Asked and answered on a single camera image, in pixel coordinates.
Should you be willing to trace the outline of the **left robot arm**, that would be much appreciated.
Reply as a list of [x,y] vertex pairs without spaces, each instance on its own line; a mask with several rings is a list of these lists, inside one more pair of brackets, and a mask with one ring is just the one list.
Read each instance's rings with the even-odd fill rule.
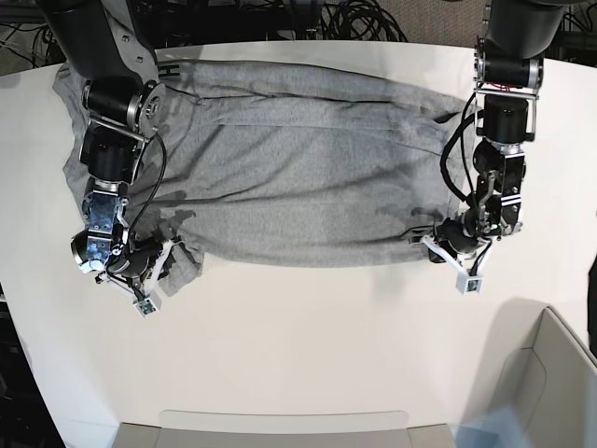
[[417,241],[435,263],[457,272],[463,292],[478,291],[496,241],[521,229],[523,144],[536,136],[544,54],[566,1],[492,1],[475,46],[475,88],[440,156],[449,191],[467,210]]

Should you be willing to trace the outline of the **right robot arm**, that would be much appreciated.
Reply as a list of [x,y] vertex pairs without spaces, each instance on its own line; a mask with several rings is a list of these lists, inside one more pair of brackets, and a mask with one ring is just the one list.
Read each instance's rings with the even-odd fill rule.
[[86,228],[71,243],[79,269],[151,302],[173,241],[136,239],[126,219],[128,189],[142,158],[161,140],[157,124],[166,88],[154,50],[140,36],[133,1],[40,1],[62,53],[84,79],[89,114],[79,160],[90,175],[81,211]]

